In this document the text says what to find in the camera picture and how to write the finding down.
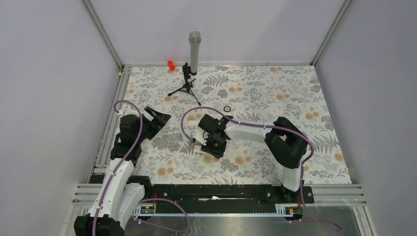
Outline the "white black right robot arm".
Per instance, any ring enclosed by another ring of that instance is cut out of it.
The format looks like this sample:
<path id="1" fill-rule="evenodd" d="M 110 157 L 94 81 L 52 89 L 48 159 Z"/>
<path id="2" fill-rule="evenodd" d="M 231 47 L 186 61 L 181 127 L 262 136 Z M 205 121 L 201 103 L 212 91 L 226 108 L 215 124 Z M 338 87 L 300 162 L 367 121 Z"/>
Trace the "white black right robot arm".
<path id="1" fill-rule="evenodd" d="M 224 156 L 228 141 L 246 140 L 265 144 L 283 167 L 284 200 L 293 203 L 301 197 L 301 160 L 307 152 L 306 137 L 287 119 L 272 123 L 238 121 L 232 116 L 221 119 L 205 114 L 191 134 L 200 144 L 200 151 L 219 159 Z"/>

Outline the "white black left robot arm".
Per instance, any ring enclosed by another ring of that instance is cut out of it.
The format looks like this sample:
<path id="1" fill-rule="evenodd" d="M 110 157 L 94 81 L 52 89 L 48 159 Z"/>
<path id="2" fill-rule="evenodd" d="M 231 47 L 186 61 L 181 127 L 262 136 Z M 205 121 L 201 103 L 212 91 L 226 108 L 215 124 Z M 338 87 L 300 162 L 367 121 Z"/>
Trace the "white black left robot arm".
<path id="1" fill-rule="evenodd" d="M 77 236 L 123 236 L 138 202 L 152 197 L 149 177 L 135 176 L 133 171 L 142 152 L 144 140 L 152 140 L 171 116 L 145 107 L 152 119 L 128 102 L 116 111 L 120 117 L 119 133 L 110 153 L 110 163 L 102 187 L 85 216 L 74 222 Z"/>

